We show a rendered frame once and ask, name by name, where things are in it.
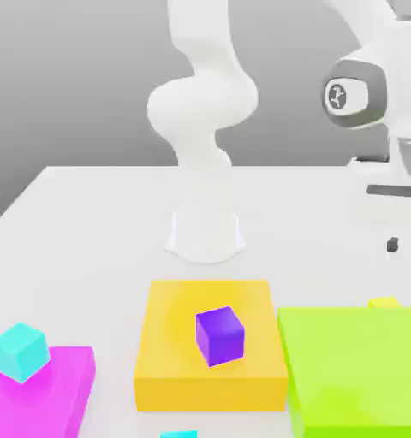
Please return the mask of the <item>large lime green box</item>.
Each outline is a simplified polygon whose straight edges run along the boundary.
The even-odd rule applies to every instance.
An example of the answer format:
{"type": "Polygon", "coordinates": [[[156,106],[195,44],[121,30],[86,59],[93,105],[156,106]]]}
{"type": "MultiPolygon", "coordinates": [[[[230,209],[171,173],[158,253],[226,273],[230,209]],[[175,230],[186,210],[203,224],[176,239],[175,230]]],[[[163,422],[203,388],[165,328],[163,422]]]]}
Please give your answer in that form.
{"type": "Polygon", "coordinates": [[[293,438],[411,438],[411,308],[281,307],[293,438]]]}

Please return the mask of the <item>large magenta box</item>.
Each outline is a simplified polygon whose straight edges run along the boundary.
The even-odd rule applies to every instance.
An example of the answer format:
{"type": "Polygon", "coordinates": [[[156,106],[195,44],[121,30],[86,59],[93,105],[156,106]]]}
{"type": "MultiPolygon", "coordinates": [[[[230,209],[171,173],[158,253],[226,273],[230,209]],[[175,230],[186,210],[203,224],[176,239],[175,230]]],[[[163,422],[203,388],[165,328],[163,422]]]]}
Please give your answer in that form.
{"type": "Polygon", "coordinates": [[[78,438],[96,373],[89,346],[54,346],[20,384],[0,373],[0,438],[78,438]]]}

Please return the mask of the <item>small purple cube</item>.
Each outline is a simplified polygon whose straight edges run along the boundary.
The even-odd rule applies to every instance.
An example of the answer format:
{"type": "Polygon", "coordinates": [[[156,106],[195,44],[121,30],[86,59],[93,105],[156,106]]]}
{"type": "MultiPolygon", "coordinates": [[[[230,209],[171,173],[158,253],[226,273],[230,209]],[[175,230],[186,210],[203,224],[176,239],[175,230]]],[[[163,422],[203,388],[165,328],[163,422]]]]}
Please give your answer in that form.
{"type": "Polygon", "coordinates": [[[230,306],[197,313],[195,339],[209,367],[244,356],[245,328],[230,306]]]}

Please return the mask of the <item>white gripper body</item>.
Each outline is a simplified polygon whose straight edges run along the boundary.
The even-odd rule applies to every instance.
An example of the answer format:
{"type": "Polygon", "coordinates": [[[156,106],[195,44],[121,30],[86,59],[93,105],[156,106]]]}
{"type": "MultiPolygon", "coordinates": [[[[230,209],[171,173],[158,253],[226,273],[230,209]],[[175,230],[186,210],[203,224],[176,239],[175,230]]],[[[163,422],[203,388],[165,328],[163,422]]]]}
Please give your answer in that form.
{"type": "Polygon", "coordinates": [[[411,186],[360,183],[360,219],[411,223],[411,186]]]}

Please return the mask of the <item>large orange box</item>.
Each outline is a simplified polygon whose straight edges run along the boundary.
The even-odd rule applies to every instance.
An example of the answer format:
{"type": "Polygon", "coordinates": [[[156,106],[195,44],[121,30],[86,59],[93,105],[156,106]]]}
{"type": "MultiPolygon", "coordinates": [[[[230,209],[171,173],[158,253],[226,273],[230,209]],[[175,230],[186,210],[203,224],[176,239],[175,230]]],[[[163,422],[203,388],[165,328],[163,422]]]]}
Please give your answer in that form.
{"type": "Polygon", "coordinates": [[[282,411],[287,389],[267,281],[152,282],[134,370],[138,411],[282,411]],[[244,355],[209,366],[196,317],[226,306],[245,329],[244,355]]]}

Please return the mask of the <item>small yellow cube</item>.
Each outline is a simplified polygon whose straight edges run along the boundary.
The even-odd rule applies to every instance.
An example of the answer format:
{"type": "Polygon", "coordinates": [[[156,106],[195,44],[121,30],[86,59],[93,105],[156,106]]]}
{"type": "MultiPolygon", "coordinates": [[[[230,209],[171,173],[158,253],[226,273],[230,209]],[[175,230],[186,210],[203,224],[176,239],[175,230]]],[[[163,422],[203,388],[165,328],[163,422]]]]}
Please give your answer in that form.
{"type": "Polygon", "coordinates": [[[398,308],[402,305],[394,296],[376,297],[368,300],[369,308],[398,308]]]}

